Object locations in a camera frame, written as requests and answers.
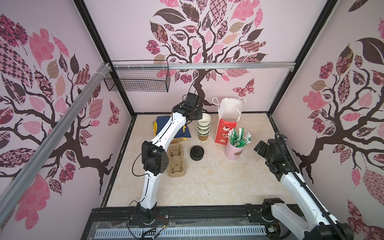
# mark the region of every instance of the wallpaper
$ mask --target wallpaper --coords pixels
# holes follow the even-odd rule
[[[365,240],[384,239],[383,7],[341,2],[274,114],[314,193]]]
[[[29,3],[17,12],[13,4],[0,13],[1,193],[102,64],[71,1],[41,0],[44,7]],[[63,16],[52,12],[57,8]],[[44,19],[23,14],[31,9]],[[118,93],[99,84],[1,226],[1,238],[80,238],[90,210],[99,207],[129,121]]]
[[[295,60],[325,3],[300,2],[308,12],[299,15],[295,15],[297,8],[292,9],[294,2],[287,6],[285,1],[263,0],[156,0],[150,6],[145,1],[108,5],[89,1],[87,6],[112,60],[252,63]],[[103,17],[119,11],[116,8],[124,13]],[[289,21],[291,32],[287,33],[284,26]],[[112,32],[118,32],[119,39],[112,37]],[[157,76],[166,73],[161,70]],[[217,111],[214,97],[245,97],[252,103],[245,111],[267,111],[286,73],[287,69],[170,70],[169,93],[127,94],[137,112],[170,111],[193,83],[191,91],[200,96],[204,110]],[[173,101],[167,101],[169,95]],[[149,105],[151,101],[158,104]]]

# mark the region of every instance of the pink cup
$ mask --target pink cup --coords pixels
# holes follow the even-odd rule
[[[237,160],[243,152],[244,147],[234,147],[231,145],[230,141],[228,141],[225,146],[224,154],[229,160]]]

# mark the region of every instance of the metal vent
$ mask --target metal vent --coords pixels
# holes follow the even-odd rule
[[[149,228],[134,228],[131,232],[136,237]],[[155,232],[146,235],[152,237]],[[219,226],[219,227],[169,227],[166,228],[158,237],[214,237],[214,236],[252,236],[266,235],[263,225],[256,226]],[[127,228],[120,229],[98,229],[94,239],[102,238],[133,238]]]

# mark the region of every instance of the marble floor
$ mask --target marble floor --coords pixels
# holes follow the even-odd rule
[[[144,185],[144,176],[135,177],[131,169],[135,158],[141,153],[143,141],[154,137],[152,123],[158,115],[138,115],[116,180],[108,207],[128,206],[132,200],[139,201]],[[196,121],[188,125],[192,138],[182,142],[186,173],[172,178],[164,172],[157,191],[158,206],[184,205],[243,205],[262,204],[263,199],[279,197],[287,204],[294,204],[290,193],[277,181],[264,164],[265,160],[253,149],[260,141],[274,138],[274,131],[264,113],[242,114],[237,128],[251,131],[252,142],[245,146],[240,158],[232,161],[224,155],[224,145],[214,142],[218,115],[211,115],[211,133],[205,142],[198,139]],[[192,146],[200,145],[205,154],[202,160],[193,161],[189,152]],[[143,174],[141,157],[135,163],[134,172]]]

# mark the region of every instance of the wall-mounted basket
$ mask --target wall-mounted basket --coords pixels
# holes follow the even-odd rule
[[[168,92],[170,76],[168,61],[126,60],[112,61],[117,73],[109,72],[104,78],[109,91],[118,91],[120,81],[125,91]]]

